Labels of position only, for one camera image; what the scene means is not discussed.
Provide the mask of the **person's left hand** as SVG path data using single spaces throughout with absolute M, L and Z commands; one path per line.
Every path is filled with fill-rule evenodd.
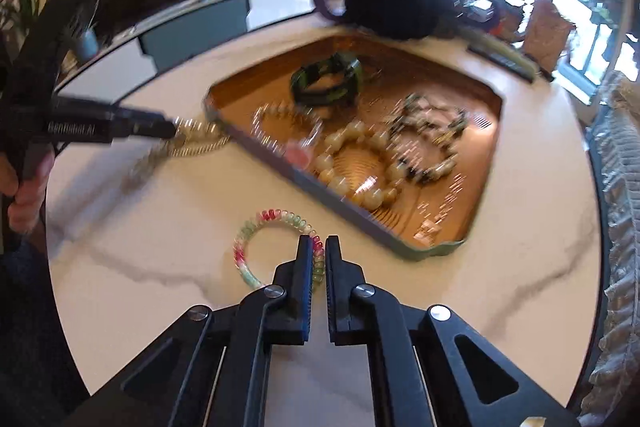
M 1 194 L 13 199 L 8 209 L 9 226 L 13 232 L 29 234 L 36 227 L 54 161 L 54 152 L 49 147 L 34 176 L 20 182 L 6 154 L 1 153 Z

